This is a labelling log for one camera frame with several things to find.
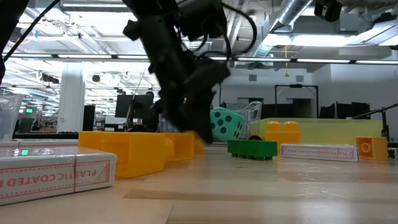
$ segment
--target pillar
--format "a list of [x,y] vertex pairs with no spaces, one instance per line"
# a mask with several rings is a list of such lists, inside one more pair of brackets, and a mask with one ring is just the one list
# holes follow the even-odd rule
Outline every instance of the pillar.
[[82,63],[63,63],[57,132],[83,129],[85,78]]

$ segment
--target monitor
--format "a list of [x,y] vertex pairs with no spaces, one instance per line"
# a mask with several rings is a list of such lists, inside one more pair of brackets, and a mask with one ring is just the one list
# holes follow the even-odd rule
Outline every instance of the monitor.
[[[133,95],[118,95],[118,99],[116,101],[115,117],[125,118],[127,116],[132,97]],[[136,97],[134,98],[134,104],[135,106],[133,107],[133,118],[148,118],[149,108],[150,106],[152,106],[152,104],[154,104],[154,96],[136,95]]]

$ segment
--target box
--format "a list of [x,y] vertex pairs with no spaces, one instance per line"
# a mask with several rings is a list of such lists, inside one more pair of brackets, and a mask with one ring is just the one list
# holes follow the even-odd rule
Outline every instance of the box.
[[320,159],[329,161],[358,162],[355,146],[281,144],[280,156],[298,159]]
[[19,147],[19,141],[0,141],[0,150],[1,149],[16,149]]
[[77,139],[21,139],[20,148],[40,148],[40,147],[73,147],[78,145]]
[[0,149],[0,205],[114,184],[116,156],[84,147]]

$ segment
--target green lego brick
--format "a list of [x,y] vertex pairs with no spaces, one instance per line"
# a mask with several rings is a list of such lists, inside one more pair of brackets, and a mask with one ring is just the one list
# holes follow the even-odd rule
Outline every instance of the green lego brick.
[[277,156],[277,142],[254,140],[229,140],[228,152],[233,156],[255,160],[269,160]]

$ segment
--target polka dot dice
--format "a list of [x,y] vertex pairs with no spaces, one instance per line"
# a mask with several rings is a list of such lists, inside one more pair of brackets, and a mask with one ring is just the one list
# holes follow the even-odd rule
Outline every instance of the polka dot dice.
[[244,127],[243,117],[225,108],[215,108],[210,112],[213,136],[219,140],[239,139]]

